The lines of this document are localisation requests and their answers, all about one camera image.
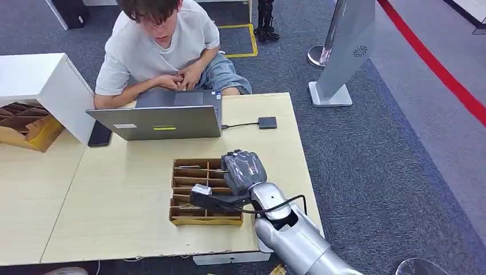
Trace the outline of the person's right hand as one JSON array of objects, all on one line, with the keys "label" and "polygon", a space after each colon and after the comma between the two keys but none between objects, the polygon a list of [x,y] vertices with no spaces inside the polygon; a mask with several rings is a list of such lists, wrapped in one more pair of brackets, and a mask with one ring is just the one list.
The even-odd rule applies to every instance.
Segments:
[{"label": "person's right hand", "polygon": [[161,75],[155,78],[155,85],[157,87],[162,87],[166,89],[171,89],[175,91],[184,91],[186,86],[183,83],[184,76],[183,75]]}]

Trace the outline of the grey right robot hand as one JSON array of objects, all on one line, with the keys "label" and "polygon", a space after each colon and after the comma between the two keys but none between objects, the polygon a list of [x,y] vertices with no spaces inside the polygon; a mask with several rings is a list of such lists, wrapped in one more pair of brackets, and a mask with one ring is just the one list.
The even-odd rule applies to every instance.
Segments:
[{"label": "grey right robot hand", "polygon": [[240,149],[228,152],[221,156],[221,168],[224,181],[235,196],[245,195],[252,186],[268,179],[255,152]]}]

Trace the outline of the person's left hand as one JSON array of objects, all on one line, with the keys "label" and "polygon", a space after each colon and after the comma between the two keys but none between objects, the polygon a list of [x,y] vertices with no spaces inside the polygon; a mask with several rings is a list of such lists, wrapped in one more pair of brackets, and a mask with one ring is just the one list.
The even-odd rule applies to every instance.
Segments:
[{"label": "person's left hand", "polygon": [[184,91],[193,90],[194,87],[198,84],[204,69],[204,64],[200,63],[199,61],[182,69],[179,72],[179,74],[183,77],[181,88]]}]

